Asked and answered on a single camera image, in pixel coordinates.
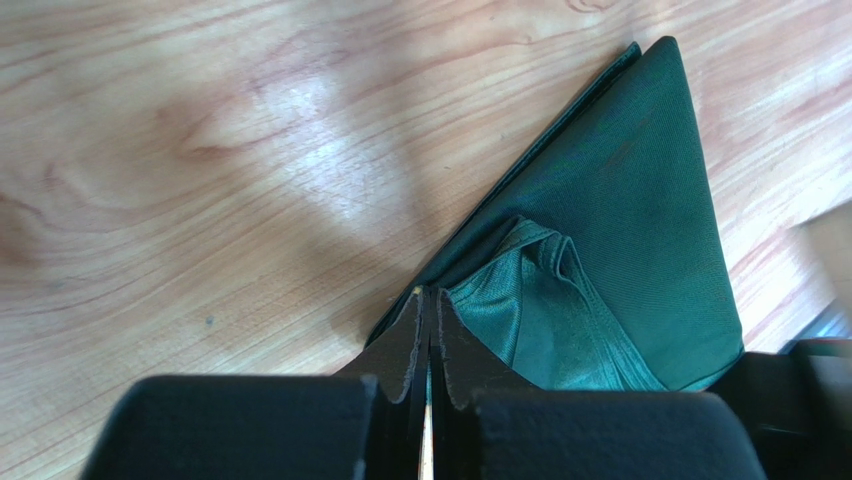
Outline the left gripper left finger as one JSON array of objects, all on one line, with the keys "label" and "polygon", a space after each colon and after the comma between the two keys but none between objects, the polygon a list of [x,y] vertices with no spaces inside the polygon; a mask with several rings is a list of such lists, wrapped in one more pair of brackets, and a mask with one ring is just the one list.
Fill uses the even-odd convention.
[{"label": "left gripper left finger", "polygon": [[87,479],[415,479],[426,363],[411,295],[329,376],[161,375],[113,409]]}]

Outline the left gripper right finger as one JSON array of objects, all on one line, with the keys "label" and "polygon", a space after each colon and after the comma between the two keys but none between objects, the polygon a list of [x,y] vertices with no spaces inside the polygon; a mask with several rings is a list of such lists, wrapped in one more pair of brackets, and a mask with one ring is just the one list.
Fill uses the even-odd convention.
[{"label": "left gripper right finger", "polygon": [[761,479],[733,411],[711,393],[546,391],[429,305],[439,479]]}]

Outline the dark green cloth napkin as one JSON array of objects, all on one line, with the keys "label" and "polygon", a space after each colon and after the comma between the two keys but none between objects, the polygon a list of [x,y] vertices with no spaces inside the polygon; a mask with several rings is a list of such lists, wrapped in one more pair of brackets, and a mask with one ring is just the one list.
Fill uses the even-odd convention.
[{"label": "dark green cloth napkin", "polygon": [[629,45],[415,275],[545,391],[698,391],[743,355],[677,40]]}]

